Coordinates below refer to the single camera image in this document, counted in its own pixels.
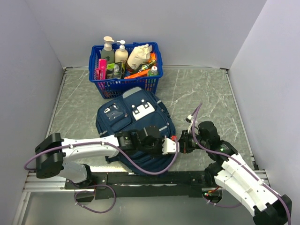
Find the navy blue student backpack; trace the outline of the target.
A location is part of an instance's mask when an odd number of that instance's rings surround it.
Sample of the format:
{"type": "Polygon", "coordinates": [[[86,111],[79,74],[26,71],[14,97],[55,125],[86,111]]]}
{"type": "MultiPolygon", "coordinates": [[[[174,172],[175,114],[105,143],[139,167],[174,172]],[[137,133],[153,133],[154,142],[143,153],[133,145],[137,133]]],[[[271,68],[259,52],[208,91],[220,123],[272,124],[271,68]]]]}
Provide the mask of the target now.
{"type": "MultiPolygon", "coordinates": [[[[149,126],[158,128],[161,137],[171,138],[176,135],[175,125],[164,103],[155,94],[140,87],[125,91],[103,104],[97,111],[96,128],[100,137],[124,131],[139,131],[149,126]]],[[[130,158],[142,169],[157,173],[170,165],[173,155],[153,157],[138,151],[130,158]]],[[[121,153],[114,157],[105,157],[105,160],[107,163],[121,162],[137,174],[148,175],[133,166],[121,153]]]]}

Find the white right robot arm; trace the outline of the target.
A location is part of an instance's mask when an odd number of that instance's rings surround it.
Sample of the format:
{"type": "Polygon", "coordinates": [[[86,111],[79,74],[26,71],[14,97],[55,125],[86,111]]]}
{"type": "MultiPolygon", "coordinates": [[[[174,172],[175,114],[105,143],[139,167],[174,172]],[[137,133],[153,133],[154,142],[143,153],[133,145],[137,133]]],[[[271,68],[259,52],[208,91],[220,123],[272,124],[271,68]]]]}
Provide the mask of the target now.
{"type": "Polygon", "coordinates": [[[292,201],[287,195],[270,188],[229,142],[220,139],[213,122],[196,126],[191,117],[186,120],[189,127],[181,133],[180,152],[207,152],[214,161],[204,170],[208,186],[229,192],[249,211],[256,225],[291,224],[292,201]]]}

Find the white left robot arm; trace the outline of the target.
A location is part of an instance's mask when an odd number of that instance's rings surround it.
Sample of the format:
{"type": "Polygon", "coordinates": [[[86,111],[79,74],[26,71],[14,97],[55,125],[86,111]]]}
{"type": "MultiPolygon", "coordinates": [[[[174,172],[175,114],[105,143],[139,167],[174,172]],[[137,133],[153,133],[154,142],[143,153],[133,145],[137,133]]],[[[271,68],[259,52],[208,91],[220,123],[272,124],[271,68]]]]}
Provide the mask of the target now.
{"type": "Polygon", "coordinates": [[[114,135],[92,139],[63,139],[59,133],[47,137],[36,151],[36,177],[47,179],[54,176],[66,178],[81,188],[88,188],[93,182],[90,166],[77,160],[91,157],[112,158],[122,150],[127,156],[144,152],[153,156],[165,153],[162,136],[155,126],[141,130],[118,132],[114,135]]]}

